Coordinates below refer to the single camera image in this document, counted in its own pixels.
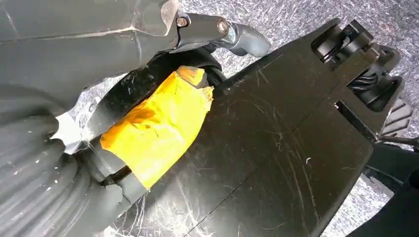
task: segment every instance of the metal screw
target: metal screw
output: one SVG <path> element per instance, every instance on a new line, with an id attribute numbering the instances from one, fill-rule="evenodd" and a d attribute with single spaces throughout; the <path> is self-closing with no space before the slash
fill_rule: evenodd
<path id="1" fill-rule="evenodd" d="M 227 32 L 228 32 L 228 28 L 229 28 L 230 26 L 229 26 L 228 22 L 227 22 L 225 19 L 220 19 L 220 20 L 218 21 L 217 27 L 218 27 L 218 30 L 219 30 L 221 33 L 227 33 Z"/>
<path id="2" fill-rule="evenodd" d="M 188 20 L 185 17 L 179 17 L 176 19 L 176 25 L 178 27 L 185 27 L 188 25 Z"/>

